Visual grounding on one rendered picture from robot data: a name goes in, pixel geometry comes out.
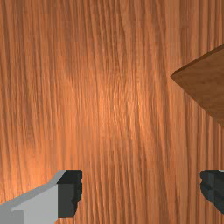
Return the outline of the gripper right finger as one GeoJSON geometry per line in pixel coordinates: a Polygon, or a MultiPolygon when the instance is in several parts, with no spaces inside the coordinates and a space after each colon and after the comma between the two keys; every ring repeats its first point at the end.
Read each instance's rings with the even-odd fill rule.
{"type": "Polygon", "coordinates": [[[224,170],[204,170],[200,178],[203,196],[224,215],[224,170]]]}

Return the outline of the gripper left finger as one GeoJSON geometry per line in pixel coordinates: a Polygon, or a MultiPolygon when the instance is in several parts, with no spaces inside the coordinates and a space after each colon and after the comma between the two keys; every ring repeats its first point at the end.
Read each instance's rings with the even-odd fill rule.
{"type": "Polygon", "coordinates": [[[54,224],[73,218],[82,195],[82,171],[58,171],[49,182],[0,205],[0,224],[54,224]]]}

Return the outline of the brown wooden door frame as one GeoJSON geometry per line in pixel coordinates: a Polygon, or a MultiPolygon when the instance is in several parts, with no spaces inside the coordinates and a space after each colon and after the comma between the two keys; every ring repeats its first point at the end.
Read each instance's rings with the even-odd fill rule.
{"type": "Polygon", "coordinates": [[[171,78],[224,127],[224,44],[181,67],[171,78]]]}

